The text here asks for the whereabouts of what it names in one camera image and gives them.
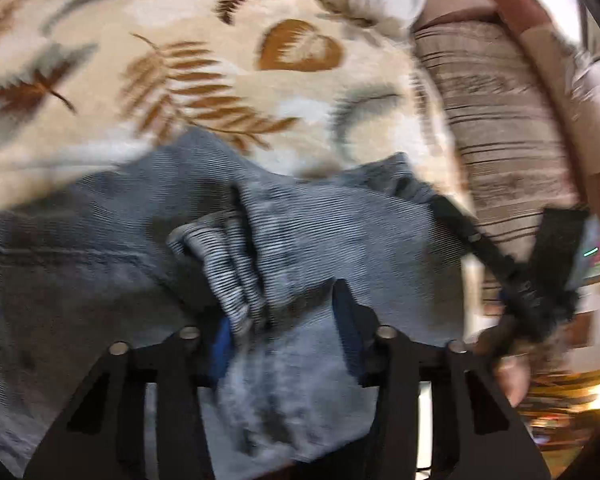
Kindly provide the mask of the person right hand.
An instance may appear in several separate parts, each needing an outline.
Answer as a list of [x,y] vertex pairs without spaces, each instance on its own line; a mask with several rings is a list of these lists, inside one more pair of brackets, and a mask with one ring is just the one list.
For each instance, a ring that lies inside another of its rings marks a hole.
[[527,341],[516,318],[508,314],[500,318],[478,316],[471,350],[483,359],[509,403],[516,408],[526,397],[531,382]]

